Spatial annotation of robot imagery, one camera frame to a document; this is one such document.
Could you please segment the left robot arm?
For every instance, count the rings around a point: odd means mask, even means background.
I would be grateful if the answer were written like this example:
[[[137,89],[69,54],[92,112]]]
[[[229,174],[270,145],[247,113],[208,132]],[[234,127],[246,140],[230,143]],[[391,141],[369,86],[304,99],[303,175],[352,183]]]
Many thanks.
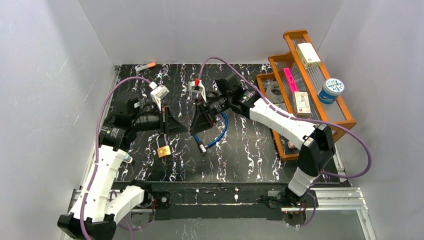
[[[67,214],[57,226],[76,240],[111,240],[118,223],[134,208],[156,206],[152,185],[132,180],[119,195],[110,199],[119,167],[130,160],[128,151],[139,132],[157,131],[161,137],[186,133],[188,129],[171,114],[168,105],[150,101],[141,104],[136,93],[117,97],[101,126],[99,148],[90,168],[90,178]]]

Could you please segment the brass padlock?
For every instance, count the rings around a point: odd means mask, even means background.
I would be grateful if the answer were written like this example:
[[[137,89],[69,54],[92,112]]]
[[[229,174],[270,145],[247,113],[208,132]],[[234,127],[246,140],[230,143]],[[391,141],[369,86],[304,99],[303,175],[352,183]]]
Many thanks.
[[[166,135],[159,135],[156,139],[158,158],[168,157],[172,154],[171,147]]]

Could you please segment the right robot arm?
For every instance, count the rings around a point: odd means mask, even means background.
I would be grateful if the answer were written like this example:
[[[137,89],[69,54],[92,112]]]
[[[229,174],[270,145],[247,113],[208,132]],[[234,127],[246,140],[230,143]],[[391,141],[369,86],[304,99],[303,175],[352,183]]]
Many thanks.
[[[219,91],[209,95],[200,79],[188,83],[190,92],[200,94],[194,102],[195,113],[189,128],[199,150],[205,154],[210,146],[203,144],[197,134],[211,129],[217,122],[216,116],[228,109],[276,131],[292,142],[299,154],[296,171],[288,186],[268,199],[283,206],[297,206],[335,154],[331,128],[303,118],[297,120],[262,97],[256,89],[245,89],[234,73],[216,79],[215,83]]]

